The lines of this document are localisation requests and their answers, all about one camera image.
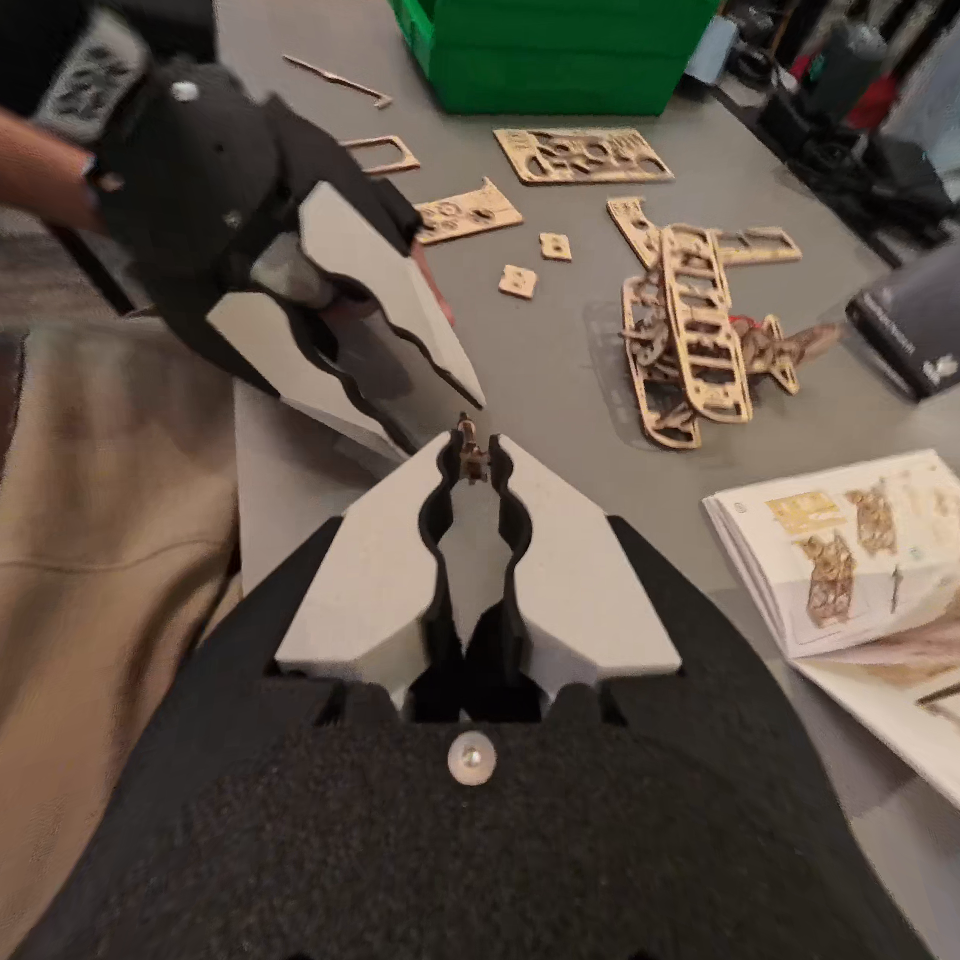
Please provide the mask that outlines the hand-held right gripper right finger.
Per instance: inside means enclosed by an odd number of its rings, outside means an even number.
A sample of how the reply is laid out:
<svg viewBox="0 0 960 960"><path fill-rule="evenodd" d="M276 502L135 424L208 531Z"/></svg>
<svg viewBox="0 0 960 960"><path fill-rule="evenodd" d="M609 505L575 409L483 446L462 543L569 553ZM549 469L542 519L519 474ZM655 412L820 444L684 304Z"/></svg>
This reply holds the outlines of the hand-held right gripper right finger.
<svg viewBox="0 0 960 960"><path fill-rule="evenodd" d="M521 672L550 701L571 685L677 674L681 655L612 518L506 435L488 453Z"/></svg>

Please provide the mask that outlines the large laser-cut wooden sheet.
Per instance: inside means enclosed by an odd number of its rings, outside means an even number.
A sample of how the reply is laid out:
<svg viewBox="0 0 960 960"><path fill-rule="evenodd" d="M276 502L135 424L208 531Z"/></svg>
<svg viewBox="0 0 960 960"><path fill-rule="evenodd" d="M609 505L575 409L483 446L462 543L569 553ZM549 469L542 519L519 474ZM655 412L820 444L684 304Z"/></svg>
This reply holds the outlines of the large laser-cut wooden sheet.
<svg viewBox="0 0 960 960"><path fill-rule="evenodd" d="M496 128L524 186L671 183L675 175L635 128Z"/></svg>

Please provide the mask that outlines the thin hooked wooden stick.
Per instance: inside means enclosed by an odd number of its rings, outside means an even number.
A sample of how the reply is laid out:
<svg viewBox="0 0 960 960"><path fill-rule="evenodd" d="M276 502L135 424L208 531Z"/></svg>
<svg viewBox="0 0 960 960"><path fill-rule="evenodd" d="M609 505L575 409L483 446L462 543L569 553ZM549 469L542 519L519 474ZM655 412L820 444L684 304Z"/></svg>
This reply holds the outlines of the thin hooked wooden stick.
<svg viewBox="0 0 960 960"><path fill-rule="evenodd" d="M382 93L381 91L378 91L359 81L335 74L329 70L303 60L300 57L292 54L282 54L282 60L287 65L293 66L296 69L316 76L331 86L352 90L370 98L374 103L374 107L378 111L388 109L394 102L394 98L386 93Z"/></svg>

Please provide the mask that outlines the black cardboard box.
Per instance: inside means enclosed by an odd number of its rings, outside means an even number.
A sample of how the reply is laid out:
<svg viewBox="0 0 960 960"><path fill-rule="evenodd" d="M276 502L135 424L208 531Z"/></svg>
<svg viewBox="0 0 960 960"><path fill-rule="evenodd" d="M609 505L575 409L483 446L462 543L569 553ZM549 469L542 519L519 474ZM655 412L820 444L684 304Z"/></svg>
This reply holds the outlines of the black cardboard box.
<svg viewBox="0 0 960 960"><path fill-rule="evenodd" d="M959 382L959 242L953 240L858 292L846 318L912 402Z"/></svg>

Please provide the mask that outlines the green plastic bin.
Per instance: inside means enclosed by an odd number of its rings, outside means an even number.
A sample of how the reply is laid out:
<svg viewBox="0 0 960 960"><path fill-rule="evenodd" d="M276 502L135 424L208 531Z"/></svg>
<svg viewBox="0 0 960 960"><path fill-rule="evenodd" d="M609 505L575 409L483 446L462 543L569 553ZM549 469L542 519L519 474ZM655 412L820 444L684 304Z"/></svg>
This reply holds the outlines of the green plastic bin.
<svg viewBox="0 0 960 960"><path fill-rule="evenodd" d="M390 1L453 115L653 117L718 1Z"/></svg>

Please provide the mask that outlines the open instruction booklet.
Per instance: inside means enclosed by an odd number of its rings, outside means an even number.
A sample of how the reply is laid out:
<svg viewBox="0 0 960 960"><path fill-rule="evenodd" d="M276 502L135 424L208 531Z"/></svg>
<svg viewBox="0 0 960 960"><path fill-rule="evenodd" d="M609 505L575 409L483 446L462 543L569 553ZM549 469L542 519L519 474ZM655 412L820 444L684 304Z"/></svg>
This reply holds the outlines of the open instruction booklet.
<svg viewBox="0 0 960 960"><path fill-rule="evenodd" d="M958 808L958 476L921 450L702 507L789 666Z"/></svg>

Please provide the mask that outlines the pale blue box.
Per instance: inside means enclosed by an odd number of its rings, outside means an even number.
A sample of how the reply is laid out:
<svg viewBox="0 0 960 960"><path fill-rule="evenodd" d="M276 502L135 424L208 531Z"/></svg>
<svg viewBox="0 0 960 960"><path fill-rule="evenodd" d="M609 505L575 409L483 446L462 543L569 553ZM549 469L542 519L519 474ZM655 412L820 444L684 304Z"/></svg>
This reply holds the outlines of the pale blue box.
<svg viewBox="0 0 960 960"><path fill-rule="evenodd" d="M714 87L738 39L739 26L735 19L714 16L685 66L683 77L704 87Z"/></svg>

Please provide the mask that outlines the person's beige sweatshirt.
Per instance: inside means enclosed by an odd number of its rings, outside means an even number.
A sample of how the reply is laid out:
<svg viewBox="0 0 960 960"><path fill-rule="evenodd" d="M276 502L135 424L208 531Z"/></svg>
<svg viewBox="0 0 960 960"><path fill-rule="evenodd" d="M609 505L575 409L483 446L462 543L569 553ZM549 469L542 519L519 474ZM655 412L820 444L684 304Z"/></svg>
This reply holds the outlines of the person's beige sweatshirt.
<svg viewBox="0 0 960 960"><path fill-rule="evenodd" d="M2 331L1 956L238 599L234 384L154 316Z"/></svg>

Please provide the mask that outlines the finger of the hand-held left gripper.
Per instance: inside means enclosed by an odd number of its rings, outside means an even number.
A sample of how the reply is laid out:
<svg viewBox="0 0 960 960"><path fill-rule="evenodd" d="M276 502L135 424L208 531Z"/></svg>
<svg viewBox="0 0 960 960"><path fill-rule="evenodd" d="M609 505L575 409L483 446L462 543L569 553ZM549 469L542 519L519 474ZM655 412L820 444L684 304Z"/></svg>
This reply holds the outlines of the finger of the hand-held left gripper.
<svg viewBox="0 0 960 960"><path fill-rule="evenodd" d="M375 301L393 333L476 409L487 405L474 365L413 257L401 254L328 182L298 211L305 257L330 282Z"/></svg>
<svg viewBox="0 0 960 960"><path fill-rule="evenodd" d="M366 399L352 376L297 337L305 331L302 320L269 294L227 294L207 321L287 406L387 459L405 460L417 452L414 441Z"/></svg>

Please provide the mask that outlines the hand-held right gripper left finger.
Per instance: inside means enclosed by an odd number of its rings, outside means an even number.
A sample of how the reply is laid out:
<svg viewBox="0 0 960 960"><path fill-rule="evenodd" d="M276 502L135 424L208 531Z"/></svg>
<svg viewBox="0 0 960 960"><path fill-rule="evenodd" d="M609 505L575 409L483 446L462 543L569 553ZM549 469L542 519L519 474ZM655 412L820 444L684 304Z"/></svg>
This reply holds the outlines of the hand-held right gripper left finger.
<svg viewBox="0 0 960 960"><path fill-rule="evenodd" d="M284 672L405 694L462 665L440 548L461 450L457 431L439 434L344 512L277 649Z"/></svg>

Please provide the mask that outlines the wooden biplane model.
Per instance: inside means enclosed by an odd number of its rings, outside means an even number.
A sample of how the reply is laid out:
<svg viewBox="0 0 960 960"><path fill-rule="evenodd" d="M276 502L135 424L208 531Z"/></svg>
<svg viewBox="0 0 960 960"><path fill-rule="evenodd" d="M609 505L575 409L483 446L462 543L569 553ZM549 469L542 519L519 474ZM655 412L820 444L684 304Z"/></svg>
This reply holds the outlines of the wooden biplane model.
<svg viewBox="0 0 960 960"><path fill-rule="evenodd" d="M624 282L620 338L640 426L666 450L702 447L701 423L743 426L752 389L771 378L790 396L798 369L839 344L843 328L821 323L786 334L780 319L732 313L728 269L710 228L660 227L654 270Z"/></svg>

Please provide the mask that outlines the grey cylindrical device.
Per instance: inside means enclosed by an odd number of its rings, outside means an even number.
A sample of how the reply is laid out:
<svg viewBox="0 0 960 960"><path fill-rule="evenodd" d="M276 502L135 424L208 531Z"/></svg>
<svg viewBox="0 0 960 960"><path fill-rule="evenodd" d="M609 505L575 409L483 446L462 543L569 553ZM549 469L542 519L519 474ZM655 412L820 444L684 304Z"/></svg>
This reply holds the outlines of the grey cylindrical device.
<svg viewBox="0 0 960 960"><path fill-rule="evenodd" d="M868 23L838 24L803 80L810 113L833 123L844 120L881 76L887 50L880 31Z"/></svg>

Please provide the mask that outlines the person's left hand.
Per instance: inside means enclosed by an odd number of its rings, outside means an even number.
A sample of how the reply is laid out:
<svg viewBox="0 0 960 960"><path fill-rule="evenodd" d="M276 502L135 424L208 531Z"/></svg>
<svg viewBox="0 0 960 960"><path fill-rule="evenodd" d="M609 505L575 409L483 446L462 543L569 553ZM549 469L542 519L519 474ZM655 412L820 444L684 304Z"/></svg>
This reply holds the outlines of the person's left hand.
<svg viewBox="0 0 960 960"><path fill-rule="evenodd" d="M93 155L1 110L1 206L71 231L108 235L88 183Z"/></svg>

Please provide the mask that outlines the wooden u-shaped frame piece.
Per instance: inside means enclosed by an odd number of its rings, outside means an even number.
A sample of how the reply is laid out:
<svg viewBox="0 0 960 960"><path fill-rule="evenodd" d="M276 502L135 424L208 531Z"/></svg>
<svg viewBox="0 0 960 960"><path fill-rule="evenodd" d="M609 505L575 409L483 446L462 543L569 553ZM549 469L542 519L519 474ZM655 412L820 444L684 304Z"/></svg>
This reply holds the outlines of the wooden u-shaped frame piece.
<svg viewBox="0 0 960 960"><path fill-rule="evenodd" d="M372 177L390 177L422 168L422 162L397 135L341 140L340 146Z"/></svg>

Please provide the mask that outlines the small wooden model part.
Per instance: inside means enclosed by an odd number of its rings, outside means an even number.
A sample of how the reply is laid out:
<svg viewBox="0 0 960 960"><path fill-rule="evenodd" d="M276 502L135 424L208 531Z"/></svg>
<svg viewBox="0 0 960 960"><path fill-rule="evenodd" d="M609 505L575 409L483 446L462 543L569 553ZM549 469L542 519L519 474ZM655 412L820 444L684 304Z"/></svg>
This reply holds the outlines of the small wooden model part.
<svg viewBox="0 0 960 960"><path fill-rule="evenodd" d="M490 481L489 453L481 447L476 424L467 412L459 414L457 431L461 436L459 479L466 481L470 486L488 484Z"/></svg>

